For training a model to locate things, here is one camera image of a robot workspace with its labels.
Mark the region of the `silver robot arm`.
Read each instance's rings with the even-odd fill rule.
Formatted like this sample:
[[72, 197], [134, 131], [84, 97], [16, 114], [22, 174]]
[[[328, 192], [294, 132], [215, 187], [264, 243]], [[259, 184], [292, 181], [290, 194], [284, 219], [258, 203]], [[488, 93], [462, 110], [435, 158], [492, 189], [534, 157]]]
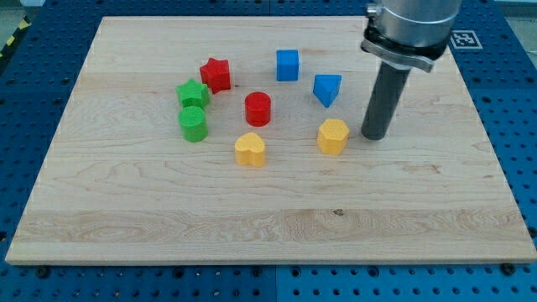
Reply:
[[447, 46], [461, 0], [374, 0], [363, 51], [399, 69], [430, 72]]

